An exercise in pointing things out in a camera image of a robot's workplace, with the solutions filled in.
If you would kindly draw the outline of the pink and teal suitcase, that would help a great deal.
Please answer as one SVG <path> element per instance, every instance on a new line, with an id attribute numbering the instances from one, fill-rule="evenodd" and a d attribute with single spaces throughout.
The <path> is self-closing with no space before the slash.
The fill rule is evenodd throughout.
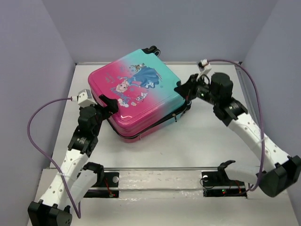
<path id="1" fill-rule="evenodd" d="M 159 59 L 156 46 L 138 49 L 89 74 L 88 84 L 97 103 L 115 99 L 118 111 L 109 119 L 113 130 L 127 142 L 177 122 L 191 103 L 175 88 L 181 84 Z"/>

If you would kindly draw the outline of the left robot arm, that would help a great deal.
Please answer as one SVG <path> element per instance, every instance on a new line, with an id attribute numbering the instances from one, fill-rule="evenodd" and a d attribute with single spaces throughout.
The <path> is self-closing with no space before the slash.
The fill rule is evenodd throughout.
<path id="1" fill-rule="evenodd" d="M 102 122 L 118 112 L 118 101 L 100 95 L 101 106 L 82 91 L 66 101 L 79 105 L 78 125 L 71 137 L 64 160 L 58 165 L 31 137 L 31 120 L 27 125 L 27 135 L 32 145 L 57 169 L 57 173 L 46 192 L 38 202 L 31 202 L 28 215 L 33 226 L 69 226 L 74 214 L 81 218 L 81 200 L 92 186 L 104 181 L 103 165 L 89 162 L 98 143 Z"/>

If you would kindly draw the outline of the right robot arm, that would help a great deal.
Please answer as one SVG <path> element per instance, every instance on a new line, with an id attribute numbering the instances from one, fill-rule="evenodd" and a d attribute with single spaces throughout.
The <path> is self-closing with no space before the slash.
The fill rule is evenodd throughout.
<path id="1" fill-rule="evenodd" d="M 278 194 L 295 184 L 301 173 L 301 158 L 279 148 L 253 121 L 243 104 L 232 97 L 233 82 L 224 73 L 193 74 L 186 83 L 178 82 L 175 92 L 186 101 L 200 98 L 213 105 L 213 113 L 236 133 L 260 160 L 258 167 L 240 167 L 234 160 L 223 162 L 217 181 L 226 185 L 239 180 L 258 186 L 267 196 Z"/>

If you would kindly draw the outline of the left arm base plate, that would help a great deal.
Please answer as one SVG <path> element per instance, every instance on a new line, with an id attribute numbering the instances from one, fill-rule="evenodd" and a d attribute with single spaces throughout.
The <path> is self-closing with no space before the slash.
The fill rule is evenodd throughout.
<path id="1" fill-rule="evenodd" d="M 119 198 L 119 173 L 105 172 L 102 182 L 97 181 L 87 191 L 84 198 Z"/>

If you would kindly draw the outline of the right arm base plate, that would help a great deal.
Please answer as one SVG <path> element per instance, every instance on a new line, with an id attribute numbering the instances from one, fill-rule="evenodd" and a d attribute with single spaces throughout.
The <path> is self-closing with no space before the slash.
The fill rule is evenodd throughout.
<path id="1" fill-rule="evenodd" d="M 216 171 L 202 172 L 200 185 L 204 197 L 247 197 L 244 182 L 230 180 L 225 169 L 235 163 L 234 160 L 222 162 Z"/>

